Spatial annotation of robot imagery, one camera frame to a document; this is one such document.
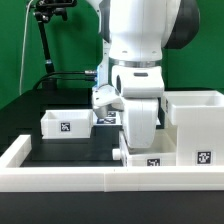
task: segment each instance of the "white box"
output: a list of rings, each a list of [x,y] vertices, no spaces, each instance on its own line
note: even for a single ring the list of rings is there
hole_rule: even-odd
[[[89,138],[92,110],[47,110],[41,119],[43,139]]]
[[[177,127],[177,166],[224,165],[224,96],[217,91],[166,92],[163,110]]]
[[[123,166],[128,167],[176,165],[176,146],[164,130],[157,130],[152,146],[141,151],[129,149],[120,132],[120,154]]]

